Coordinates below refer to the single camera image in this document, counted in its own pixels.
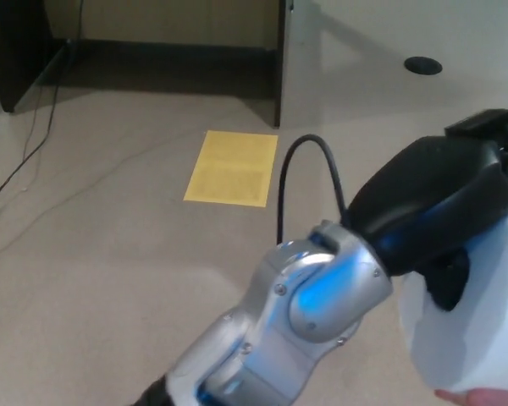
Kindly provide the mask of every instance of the floor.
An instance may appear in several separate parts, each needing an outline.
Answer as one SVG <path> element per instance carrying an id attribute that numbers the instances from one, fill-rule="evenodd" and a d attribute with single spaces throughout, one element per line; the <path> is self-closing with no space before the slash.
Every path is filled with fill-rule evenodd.
<path id="1" fill-rule="evenodd" d="M 183 202 L 208 129 L 278 134 L 277 168 L 296 137 L 322 135 L 349 200 L 417 137 L 508 107 L 508 81 L 451 69 L 419 77 L 373 44 L 363 48 L 372 63 L 341 69 L 339 57 L 319 63 L 337 45 L 302 35 L 290 43 L 279 131 L 260 116 L 262 101 L 62 90 L 52 138 L 0 196 L 0 406 L 133 402 L 239 299 L 274 241 L 276 179 L 266 209 Z M 0 113 L 0 182 L 22 156 L 32 99 L 25 112 Z M 302 149 L 291 171 L 286 236 L 301 238 L 336 212 L 316 149 Z M 321 363 L 299 406 L 440 404 L 408 359 L 397 299 Z"/>

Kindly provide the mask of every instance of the dark wooden panel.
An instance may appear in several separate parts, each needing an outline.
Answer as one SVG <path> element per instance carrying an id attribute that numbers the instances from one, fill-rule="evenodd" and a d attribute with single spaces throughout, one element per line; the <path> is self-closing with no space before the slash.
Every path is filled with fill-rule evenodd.
<path id="1" fill-rule="evenodd" d="M 288 0 L 279 0 L 279 38 L 277 45 L 277 62 L 275 67 L 275 81 L 274 81 L 274 126 L 280 127 L 282 121 L 282 103 L 283 103 L 283 89 L 284 89 L 284 69 L 285 59 L 288 46 L 288 30 L 286 26 L 288 12 L 293 11 L 294 0 L 291 0 L 291 6 L 288 6 Z"/>
<path id="2" fill-rule="evenodd" d="M 81 40 L 71 87 L 273 99 L 275 51 Z"/>
<path id="3" fill-rule="evenodd" d="M 0 102 L 12 112 L 57 51 L 42 0 L 0 0 Z"/>

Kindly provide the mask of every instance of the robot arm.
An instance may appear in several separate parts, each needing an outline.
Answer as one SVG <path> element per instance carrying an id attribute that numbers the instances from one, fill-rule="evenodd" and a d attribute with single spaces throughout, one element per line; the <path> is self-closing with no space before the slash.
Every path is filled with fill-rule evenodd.
<path id="1" fill-rule="evenodd" d="M 367 244 L 324 223 L 269 251 L 243 300 L 168 373 L 168 393 L 180 406 L 290 405 L 318 361 L 391 293 Z"/>
<path id="2" fill-rule="evenodd" d="M 456 126 L 478 130 L 482 114 Z M 412 269 L 452 310 L 468 277 L 464 243 L 508 214 L 508 165 L 500 144 L 448 135 L 420 139 L 377 173 L 351 203 L 351 230 L 324 222 L 270 250 L 243 300 L 134 406 L 289 406 L 392 294 L 390 278 Z"/>

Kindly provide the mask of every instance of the black cable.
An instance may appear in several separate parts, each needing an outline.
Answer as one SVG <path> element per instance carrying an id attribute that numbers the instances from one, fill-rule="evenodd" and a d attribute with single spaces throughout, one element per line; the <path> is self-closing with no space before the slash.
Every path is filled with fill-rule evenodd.
<path id="1" fill-rule="evenodd" d="M 339 171 L 335 164 L 333 153 L 329 148 L 327 142 L 322 137 L 314 134 L 303 135 L 297 139 L 289 148 L 280 170 L 280 181 L 279 181 L 279 207 L 277 211 L 277 244 L 282 244 L 284 237 L 284 192 L 286 189 L 286 177 L 288 176 L 288 168 L 290 167 L 291 158 L 294 156 L 295 151 L 301 144 L 308 141 L 316 143 L 325 155 L 326 161 L 328 162 L 329 172 L 331 174 L 331 180 L 333 181 L 333 187 L 335 191 L 335 198 L 337 200 L 337 206 L 339 207 L 340 223 L 343 227 L 349 228 L 350 217 L 348 215 L 348 209 L 345 204 L 345 197 L 342 191 L 342 185 L 340 183 Z"/>
<path id="2" fill-rule="evenodd" d="M 62 72 L 58 76 L 57 84 L 55 85 L 55 88 L 54 88 L 54 92 L 52 95 L 51 113 L 49 114 L 49 121 L 47 123 L 47 132 L 45 134 L 45 137 L 43 137 L 43 140 L 36 146 L 36 148 L 34 148 L 34 150 L 32 150 L 32 152 L 30 154 L 23 157 L 23 160 L 21 161 L 21 163 L 11 172 L 11 174 L 6 178 L 6 180 L 0 185 L 0 193 L 2 193 L 2 191 L 6 188 L 6 186 L 9 184 L 9 182 L 11 182 L 11 179 L 14 178 L 14 176 L 23 168 L 23 166 L 46 144 L 47 140 L 49 139 L 49 136 L 51 135 L 52 122 L 54 120 L 54 113 L 55 113 L 57 103 L 58 103 L 58 91 L 60 90 L 60 85 L 62 84 L 62 80 L 63 80 L 64 76 L 69 72 L 69 70 L 71 69 L 71 67 L 74 63 L 75 56 L 77 53 L 77 47 L 79 44 L 79 40 L 81 38 L 83 8 L 84 7 L 85 7 L 85 0 L 81 0 L 80 6 L 79 6 L 79 18 L 78 18 L 77 33 L 76 33 L 75 41 L 73 44 L 71 44 L 70 49 L 69 49 L 70 54 L 69 54 L 68 64 L 66 65 L 66 67 L 62 70 Z"/>

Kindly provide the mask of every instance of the wooden desk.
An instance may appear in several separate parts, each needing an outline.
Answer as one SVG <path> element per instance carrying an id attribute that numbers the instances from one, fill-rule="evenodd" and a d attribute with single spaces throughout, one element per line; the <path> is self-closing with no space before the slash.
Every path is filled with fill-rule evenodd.
<path id="1" fill-rule="evenodd" d="M 95 7 L 96 1 L 102 0 L 94 0 L 93 3 L 86 0 L 85 7 Z M 278 2 L 276 37 L 271 40 L 269 31 L 264 31 L 262 37 L 252 37 L 261 38 L 260 41 L 252 38 L 244 40 L 243 43 L 250 44 L 248 47 L 234 43 L 236 40 L 230 30 L 237 23 L 228 24 L 225 18 L 218 19 L 219 24 L 224 24 L 222 32 L 207 41 L 198 38 L 197 45 L 192 46 L 185 44 L 185 41 L 176 41 L 174 44 L 159 42 L 165 40 L 165 36 L 149 36 L 148 30 L 134 36 L 135 40 L 147 42 L 123 41 L 126 36 L 118 36 L 121 30 L 97 30 L 97 21 L 94 20 L 97 14 L 88 14 L 86 32 L 93 34 L 87 38 L 83 33 L 79 57 L 63 85 L 222 94 L 247 100 L 268 99 L 274 102 L 273 116 L 269 121 L 278 127 L 287 8 L 286 0 L 274 1 Z M 46 9 L 43 0 L 0 0 L 0 102 L 6 112 L 14 112 L 20 98 L 46 70 L 44 61 L 51 61 L 66 46 L 64 36 L 75 36 L 70 32 L 71 24 L 62 28 L 56 26 L 56 21 L 59 21 L 55 9 L 57 3 L 52 0 Z M 268 46 L 271 41 L 274 47 Z M 56 76 L 50 75 L 41 80 L 51 84 Z"/>

